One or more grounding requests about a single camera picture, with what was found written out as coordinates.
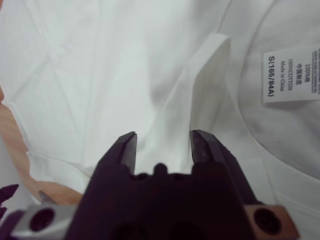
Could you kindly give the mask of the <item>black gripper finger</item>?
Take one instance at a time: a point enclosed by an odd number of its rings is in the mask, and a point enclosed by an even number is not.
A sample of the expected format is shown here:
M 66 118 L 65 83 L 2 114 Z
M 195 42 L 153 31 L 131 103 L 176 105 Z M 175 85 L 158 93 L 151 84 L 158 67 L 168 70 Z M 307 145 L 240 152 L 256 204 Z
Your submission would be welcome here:
M 135 173 L 138 136 L 134 131 L 121 135 L 99 160 L 96 170 L 102 167 L 126 166 Z
M 236 157 L 216 138 L 204 130 L 189 132 L 192 161 L 196 163 L 219 163 L 226 168 L 227 178 L 233 182 L 244 204 L 261 204 L 252 190 Z

